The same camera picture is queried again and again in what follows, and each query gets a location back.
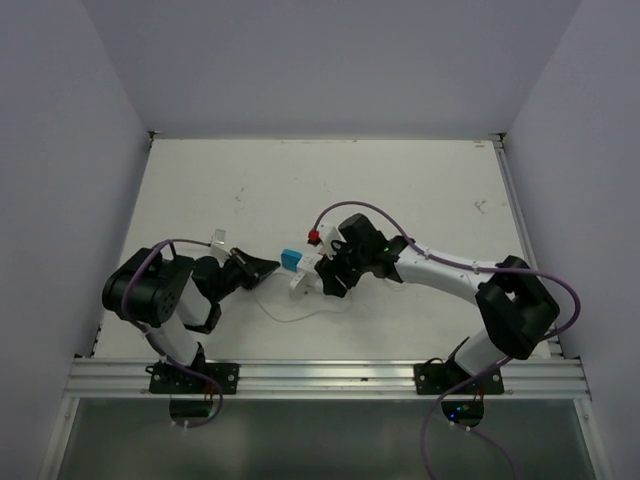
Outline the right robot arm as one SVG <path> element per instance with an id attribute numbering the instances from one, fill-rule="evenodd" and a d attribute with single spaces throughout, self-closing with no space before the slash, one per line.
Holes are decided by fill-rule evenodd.
<path id="1" fill-rule="evenodd" d="M 560 313 L 550 292 L 516 256 L 472 263 L 431 253 L 406 235 L 386 238 L 361 213 L 338 227 L 313 227 L 308 242 L 323 249 L 314 269 L 328 296 L 345 296 L 363 275 L 371 274 L 434 288 L 478 308 L 482 330 L 446 361 L 445 379 L 457 392 L 470 391 L 482 371 L 506 357 L 527 359 Z"/>

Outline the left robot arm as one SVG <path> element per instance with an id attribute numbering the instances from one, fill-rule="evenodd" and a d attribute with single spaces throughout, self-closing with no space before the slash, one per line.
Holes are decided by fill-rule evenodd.
<path id="1" fill-rule="evenodd" d="M 211 333 L 222 301 L 238 289 L 255 289 L 280 263 L 238 248 L 224 260 L 211 255 L 166 259 L 162 249 L 142 248 L 119 267 L 103 287 L 102 304 L 141 331 L 174 368 L 175 384 L 193 393 L 208 379 L 204 348 L 193 335 Z"/>

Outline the white cube power socket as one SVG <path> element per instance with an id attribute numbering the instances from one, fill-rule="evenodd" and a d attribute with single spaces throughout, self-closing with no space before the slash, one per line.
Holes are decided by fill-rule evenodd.
<path id="1" fill-rule="evenodd" d="M 313 289 L 317 292 L 323 292 L 323 281 L 316 269 L 317 264 L 322 260 L 320 254 L 308 254 L 302 257 L 297 264 L 297 273 L 295 279 L 298 279 L 299 285 L 303 285 L 305 289 Z"/>

